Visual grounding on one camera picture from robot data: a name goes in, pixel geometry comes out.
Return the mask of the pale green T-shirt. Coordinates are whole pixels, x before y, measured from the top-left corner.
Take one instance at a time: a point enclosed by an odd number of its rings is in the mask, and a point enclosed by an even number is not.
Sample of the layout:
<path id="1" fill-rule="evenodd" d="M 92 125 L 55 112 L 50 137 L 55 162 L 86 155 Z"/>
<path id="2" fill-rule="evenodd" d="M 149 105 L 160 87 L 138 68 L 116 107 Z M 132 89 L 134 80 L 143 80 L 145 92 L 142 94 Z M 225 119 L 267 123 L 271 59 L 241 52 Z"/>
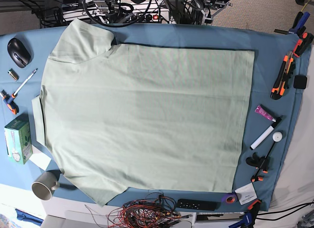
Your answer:
<path id="1" fill-rule="evenodd" d="M 255 53 L 113 44 L 80 20 L 47 58 L 36 140 L 98 205 L 127 188 L 230 192 Z"/>

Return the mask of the black power strip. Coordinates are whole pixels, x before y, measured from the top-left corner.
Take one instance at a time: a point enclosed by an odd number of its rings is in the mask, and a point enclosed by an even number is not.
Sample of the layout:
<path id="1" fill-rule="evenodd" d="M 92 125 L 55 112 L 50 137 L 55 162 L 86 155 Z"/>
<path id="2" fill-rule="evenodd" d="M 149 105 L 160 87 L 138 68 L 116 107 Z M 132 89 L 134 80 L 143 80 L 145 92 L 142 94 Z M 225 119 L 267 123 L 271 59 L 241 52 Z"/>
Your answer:
<path id="1" fill-rule="evenodd" d="M 143 14 L 129 14 L 125 18 L 122 18 L 118 21 L 118 23 L 126 24 L 130 22 L 136 21 L 137 23 L 158 23 L 160 22 L 160 16 L 157 14 L 146 14 L 143 18 L 140 17 Z"/>

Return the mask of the black remote control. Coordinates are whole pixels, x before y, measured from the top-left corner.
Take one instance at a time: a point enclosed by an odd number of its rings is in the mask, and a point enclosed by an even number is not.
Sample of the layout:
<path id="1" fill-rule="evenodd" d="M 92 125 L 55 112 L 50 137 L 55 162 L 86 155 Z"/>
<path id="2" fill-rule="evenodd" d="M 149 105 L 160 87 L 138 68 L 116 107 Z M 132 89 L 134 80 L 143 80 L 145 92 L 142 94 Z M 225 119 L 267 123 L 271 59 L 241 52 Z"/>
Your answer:
<path id="1" fill-rule="evenodd" d="M 176 207 L 182 209 L 214 211 L 219 207 L 219 203 L 213 201 L 179 199 Z"/>

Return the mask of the white black marker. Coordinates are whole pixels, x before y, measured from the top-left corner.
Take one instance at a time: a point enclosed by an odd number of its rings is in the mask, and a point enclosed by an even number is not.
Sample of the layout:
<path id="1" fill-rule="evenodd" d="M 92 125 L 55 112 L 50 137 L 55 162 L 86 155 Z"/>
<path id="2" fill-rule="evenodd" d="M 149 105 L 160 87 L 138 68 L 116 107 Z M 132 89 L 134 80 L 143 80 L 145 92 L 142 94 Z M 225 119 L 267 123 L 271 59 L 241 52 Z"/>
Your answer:
<path id="1" fill-rule="evenodd" d="M 251 145 L 250 149 L 254 150 L 256 149 L 270 133 L 273 132 L 273 130 L 281 123 L 282 117 L 279 117 L 276 119 L 275 122 L 273 122 Z"/>

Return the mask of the purple tape roll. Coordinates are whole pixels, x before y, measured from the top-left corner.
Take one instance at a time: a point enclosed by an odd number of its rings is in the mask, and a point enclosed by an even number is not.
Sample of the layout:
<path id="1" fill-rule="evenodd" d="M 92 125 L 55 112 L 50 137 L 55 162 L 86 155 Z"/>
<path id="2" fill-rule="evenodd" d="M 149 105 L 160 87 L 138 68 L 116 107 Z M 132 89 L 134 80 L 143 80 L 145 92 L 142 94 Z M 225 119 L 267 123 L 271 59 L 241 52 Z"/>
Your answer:
<path id="1" fill-rule="evenodd" d="M 237 194 L 235 192 L 226 193 L 222 199 L 221 202 L 225 204 L 233 204 L 238 201 Z"/>

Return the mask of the white paper card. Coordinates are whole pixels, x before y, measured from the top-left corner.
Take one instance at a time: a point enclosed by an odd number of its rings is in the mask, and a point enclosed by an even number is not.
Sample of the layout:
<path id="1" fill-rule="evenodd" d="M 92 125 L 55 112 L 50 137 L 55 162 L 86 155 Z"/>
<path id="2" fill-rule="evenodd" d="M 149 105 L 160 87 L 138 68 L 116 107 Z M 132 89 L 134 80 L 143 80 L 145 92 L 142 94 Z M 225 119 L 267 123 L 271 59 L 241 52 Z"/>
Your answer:
<path id="1" fill-rule="evenodd" d="M 257 194 L 253 183 L 249 183 L 235 190 L 239 203 L 245 205 L 255 199 L 257 199 Z"/>

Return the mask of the white round cap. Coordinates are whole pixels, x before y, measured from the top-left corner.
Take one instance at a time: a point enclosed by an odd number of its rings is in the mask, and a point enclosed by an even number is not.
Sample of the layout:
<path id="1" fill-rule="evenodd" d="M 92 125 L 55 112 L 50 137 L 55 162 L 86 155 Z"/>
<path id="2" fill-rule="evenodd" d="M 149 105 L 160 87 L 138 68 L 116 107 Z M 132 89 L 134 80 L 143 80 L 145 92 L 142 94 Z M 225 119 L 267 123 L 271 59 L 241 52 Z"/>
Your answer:
<path id="1" fill-rule="evenodd" d="M 277 131 L 277 132 L 273 133 L 273 135 L 272 135 L 272 139 L 276 143 L 280 142 L 282 140 L 282 138 L 283 138 L 283 135 L 280 131 Z"/>

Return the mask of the white ballpoint pen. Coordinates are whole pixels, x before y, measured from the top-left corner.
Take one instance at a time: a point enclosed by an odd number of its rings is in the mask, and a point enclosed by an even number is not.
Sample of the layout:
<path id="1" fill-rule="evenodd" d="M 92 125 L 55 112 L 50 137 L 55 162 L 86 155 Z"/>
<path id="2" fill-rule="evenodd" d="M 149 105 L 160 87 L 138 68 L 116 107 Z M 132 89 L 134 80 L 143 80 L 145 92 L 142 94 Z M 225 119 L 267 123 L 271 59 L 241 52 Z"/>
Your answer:
<path id="1" fill-rule="evenodd" d="M 16 89 L 16 91 L 12 94 L 13 96 L 17 96 L 18 92 L 23 88 L 23 86 L 33 77 L 33 75 L 37 72 L 37 68 L 34 69 L 30 75 L 21 83 L 21 85 Z"/>

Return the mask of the green tea box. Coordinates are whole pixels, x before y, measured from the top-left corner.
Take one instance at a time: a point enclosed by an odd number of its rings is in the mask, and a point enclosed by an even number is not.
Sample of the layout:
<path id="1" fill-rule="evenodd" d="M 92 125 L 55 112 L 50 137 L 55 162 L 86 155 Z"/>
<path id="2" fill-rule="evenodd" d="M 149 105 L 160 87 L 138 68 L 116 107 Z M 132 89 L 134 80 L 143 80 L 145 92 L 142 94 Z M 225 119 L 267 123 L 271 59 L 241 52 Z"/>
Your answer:
<path id="1" fill-rule="evenodd" d="M 24 165 L 33 154 L 29 118 L 22 114 L 4 127 L 8 158 L 17 164 Z"/>

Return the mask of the blue black bar clamp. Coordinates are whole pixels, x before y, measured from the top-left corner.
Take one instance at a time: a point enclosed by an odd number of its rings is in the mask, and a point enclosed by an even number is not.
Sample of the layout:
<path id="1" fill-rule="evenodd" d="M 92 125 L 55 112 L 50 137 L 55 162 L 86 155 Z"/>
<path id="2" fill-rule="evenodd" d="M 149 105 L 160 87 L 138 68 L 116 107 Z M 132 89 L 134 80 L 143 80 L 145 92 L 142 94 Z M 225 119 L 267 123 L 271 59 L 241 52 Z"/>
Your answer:
<path id="1" fill-rule="evenodd" d="M 229 228 L 253 228 L 257 214 L 260 210 L 262 201 L 257 199 L 248 206 L 248 210 L 244 213 L 241 220 L 229 226 Z"/>

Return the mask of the blue orange screwdriver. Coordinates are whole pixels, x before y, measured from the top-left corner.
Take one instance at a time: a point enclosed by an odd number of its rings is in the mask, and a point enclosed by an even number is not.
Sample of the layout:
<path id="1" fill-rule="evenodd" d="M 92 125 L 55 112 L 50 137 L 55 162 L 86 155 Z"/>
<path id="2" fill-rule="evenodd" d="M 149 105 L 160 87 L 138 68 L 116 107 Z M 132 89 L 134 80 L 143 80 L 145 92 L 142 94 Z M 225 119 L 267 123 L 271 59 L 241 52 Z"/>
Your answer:
<path id="1" fill-rule="evenodd" d="M 3 102 L 6 104 L 6 106 L 10 109 L 10 111 L 14 115 L 16 115 L 19 112 L 19 110 L 18 110 L 17 105 L 14 103 L 14 98 L 13 97 L 8 97 L 4 90 L 2 90 L 0 92 L 0 96 L 1 96 L 1 98 L 3 100 Z"/>

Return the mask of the black square pad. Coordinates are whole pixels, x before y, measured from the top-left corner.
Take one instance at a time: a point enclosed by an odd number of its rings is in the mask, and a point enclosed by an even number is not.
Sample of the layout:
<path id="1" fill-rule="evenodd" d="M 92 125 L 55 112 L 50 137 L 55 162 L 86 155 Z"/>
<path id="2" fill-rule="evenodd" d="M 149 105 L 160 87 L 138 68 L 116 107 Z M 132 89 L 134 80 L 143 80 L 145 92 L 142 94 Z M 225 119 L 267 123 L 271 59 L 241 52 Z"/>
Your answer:
<path id="1" fill-rule="evenodd" d="M 307 87 L 307 76 L 304 75 L 296 75 L 294 77 L 293 87 L 295 89 L 304 90 Z"/>

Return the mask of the black computer mouse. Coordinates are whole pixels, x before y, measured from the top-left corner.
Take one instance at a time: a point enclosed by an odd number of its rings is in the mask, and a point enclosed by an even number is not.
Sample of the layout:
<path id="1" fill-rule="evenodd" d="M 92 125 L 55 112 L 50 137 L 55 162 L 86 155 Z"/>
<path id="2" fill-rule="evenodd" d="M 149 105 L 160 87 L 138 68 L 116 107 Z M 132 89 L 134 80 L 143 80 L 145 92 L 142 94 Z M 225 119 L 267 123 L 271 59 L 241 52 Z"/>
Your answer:
<path id="1" fill-rule="evenodd" d="M 31 55 L 24 44 L 17 38 L 9 40 L 7 51 L 19 68 L 25 68 L 31 61 Z"/>

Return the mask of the small battery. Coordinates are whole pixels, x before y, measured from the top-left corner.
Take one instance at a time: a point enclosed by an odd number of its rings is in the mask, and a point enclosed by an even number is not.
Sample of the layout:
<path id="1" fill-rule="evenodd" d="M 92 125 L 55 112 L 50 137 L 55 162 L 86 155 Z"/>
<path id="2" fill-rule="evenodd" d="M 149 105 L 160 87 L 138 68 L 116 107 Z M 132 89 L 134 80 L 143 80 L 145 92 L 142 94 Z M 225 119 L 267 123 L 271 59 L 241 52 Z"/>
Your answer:
<path id="1" fill-rule="evenodd" d="M 17 80 L 19 79 L 19 75 L 18 75 L 13 69 L 8 70 L 8 74 L 9 74 L 15 81 L 17 81 Z"/>

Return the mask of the orange black spring clamp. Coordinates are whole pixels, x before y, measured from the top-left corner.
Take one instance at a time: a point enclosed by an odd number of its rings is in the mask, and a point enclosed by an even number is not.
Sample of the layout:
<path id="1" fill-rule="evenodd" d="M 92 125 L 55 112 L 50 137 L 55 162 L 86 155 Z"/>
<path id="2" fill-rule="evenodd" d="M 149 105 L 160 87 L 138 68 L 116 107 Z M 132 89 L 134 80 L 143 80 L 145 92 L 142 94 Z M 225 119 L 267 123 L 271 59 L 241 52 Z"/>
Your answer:
<path id="1" fill-rule="evenodd" d="M 296 57 L 300 57 L 304 51 L 307 49 L 307 47 L 312 43 L 314 39 L 314 36 L 311 33 L 304 32 L 297 41 L 294 49 L 293 54 Z"/>

